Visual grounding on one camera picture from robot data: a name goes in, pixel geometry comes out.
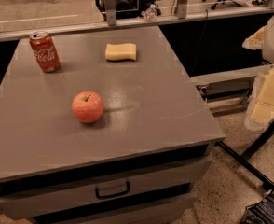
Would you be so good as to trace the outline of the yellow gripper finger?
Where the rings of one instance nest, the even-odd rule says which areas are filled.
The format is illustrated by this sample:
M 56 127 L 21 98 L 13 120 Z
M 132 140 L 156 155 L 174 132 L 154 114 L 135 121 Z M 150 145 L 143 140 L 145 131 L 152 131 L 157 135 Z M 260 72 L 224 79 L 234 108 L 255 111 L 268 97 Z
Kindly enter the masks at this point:
M 244 124 L 251 131 L 260 131 L 267 128 L 273 120 L 274 66 L 255 78 Z
M 253 35 L 250 35 L 244 40 L 242 46 L 245 49 L 258 50 L 262 48 L 263 39 L 264 39 L 265 28 L 262 27 L 258 29 Z

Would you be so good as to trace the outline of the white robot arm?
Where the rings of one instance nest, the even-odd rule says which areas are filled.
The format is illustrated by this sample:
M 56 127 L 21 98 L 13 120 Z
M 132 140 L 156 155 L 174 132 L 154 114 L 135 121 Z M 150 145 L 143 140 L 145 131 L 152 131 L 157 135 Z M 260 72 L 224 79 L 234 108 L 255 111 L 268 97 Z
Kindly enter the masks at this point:
M 263 59 L 272 64 L 265 74 L 259 73 L 255 78 L 246 111 L 246 128 L 258 131 L 274 120 L 274 15 L 264 27 L 246 38 L 242 46 L 251 50 L 260 49 Z

